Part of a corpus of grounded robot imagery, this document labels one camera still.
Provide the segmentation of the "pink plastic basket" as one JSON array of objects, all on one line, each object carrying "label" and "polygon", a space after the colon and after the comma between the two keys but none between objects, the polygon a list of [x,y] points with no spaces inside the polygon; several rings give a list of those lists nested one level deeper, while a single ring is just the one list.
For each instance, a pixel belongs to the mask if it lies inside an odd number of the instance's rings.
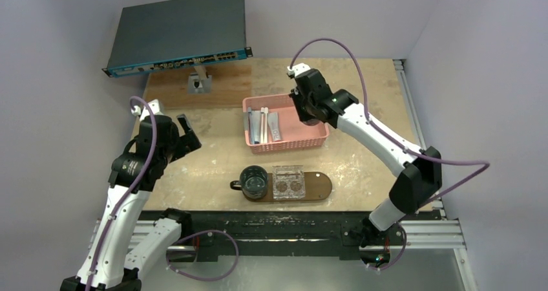
[{"label": "pink plastic basket", "polygon": [[[249,112],[268,108],[268,117],[278,118],[279,141],[272,140],[272,132],[268,131],[268,142],[254,144],[251,141],[253,129],[249,124]],[[303,124],[297,115],[292,99],[287,94],[247,97],[242,100],[244,115],[244,140],[253,154],[277,153],[298,149],[320,147],[330,135],[329,128],[324,123],[314,126]]]}]

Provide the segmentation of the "clear glass toothbrush holder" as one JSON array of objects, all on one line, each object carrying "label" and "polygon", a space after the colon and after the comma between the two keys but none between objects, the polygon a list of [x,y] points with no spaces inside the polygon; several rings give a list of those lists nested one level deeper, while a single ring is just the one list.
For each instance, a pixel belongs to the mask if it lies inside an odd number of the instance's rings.
[{"label": "clear glass toothbrush holder", "polygon": [[306,195],[303,167],[301,165],[274,166],[272,188],[275,200],[303,199]]}]

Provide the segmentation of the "dark grey mug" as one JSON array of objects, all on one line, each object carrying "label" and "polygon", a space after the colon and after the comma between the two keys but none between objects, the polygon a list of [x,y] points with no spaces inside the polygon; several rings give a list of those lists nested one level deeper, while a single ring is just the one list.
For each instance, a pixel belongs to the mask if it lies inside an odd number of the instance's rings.
[{"label": "dark grey mug", "polygon": [[268,183],[268,173],[263,167],[248,166],[242,170],[238,180],[230,182],[229,187],[243,192],[249,199],[258,200],[266,196]]}]

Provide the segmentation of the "oval wooden tray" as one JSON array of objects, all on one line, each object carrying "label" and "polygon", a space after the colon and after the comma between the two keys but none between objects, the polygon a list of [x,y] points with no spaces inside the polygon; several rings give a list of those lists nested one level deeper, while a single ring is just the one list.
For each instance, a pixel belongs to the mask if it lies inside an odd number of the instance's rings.
[{"label": "oval wooden tray", "polygon": [[274,197],[273,175],[268,173],[268,189],[266,195],[261,199],[252,199],[246,195],[244,198],[250,202],[317,202],[326,200],[332,192],[332,182],[324,173],[304,172],[304,196],[301,198],[278,198]]}]

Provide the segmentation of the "dark blue mug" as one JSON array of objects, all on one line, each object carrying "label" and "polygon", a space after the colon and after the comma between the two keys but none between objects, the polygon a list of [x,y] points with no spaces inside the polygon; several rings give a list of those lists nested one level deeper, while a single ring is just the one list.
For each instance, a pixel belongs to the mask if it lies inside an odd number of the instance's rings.
[{"label": "dark blue mug", "polygon": [[313,127],[316,125],[324,124],[324,122],[316,118],[312,118],[312,119],[303,121],[303,124],[309,127]]}]

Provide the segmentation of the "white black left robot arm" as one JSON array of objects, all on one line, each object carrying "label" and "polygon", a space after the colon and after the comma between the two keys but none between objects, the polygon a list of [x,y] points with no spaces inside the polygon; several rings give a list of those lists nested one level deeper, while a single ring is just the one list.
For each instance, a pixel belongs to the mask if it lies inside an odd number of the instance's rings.
[{"label": "white black left robot arm", "polygon": [[105,211],[90,252],[78,273],[63,280],[61,290],[140,290],[170,244],[192,239],[191,214],[167,208],[145,238],[130,247],[144,204],[168,164],[202,146],[187,117],[176,119],[163,114],[144,118],[138,135],[114,160]]}]

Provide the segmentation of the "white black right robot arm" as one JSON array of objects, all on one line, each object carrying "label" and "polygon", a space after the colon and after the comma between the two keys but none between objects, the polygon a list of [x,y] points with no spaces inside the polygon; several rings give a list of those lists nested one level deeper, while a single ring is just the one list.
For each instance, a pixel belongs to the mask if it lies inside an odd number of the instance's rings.
[{"label": "white black right robot arm", "polygon": [[300,63],[287,69],[296,86],[290,92],[299,120],[306,125],[327,123],[365,146],[394,175],[388,197],[373,210],[363,226],[364,238],[377,244],[405,215],[415,213],[441,187],[441,165],[432,161],[440,152],[407,142],[345,89],[332,92],[321,72]]}]

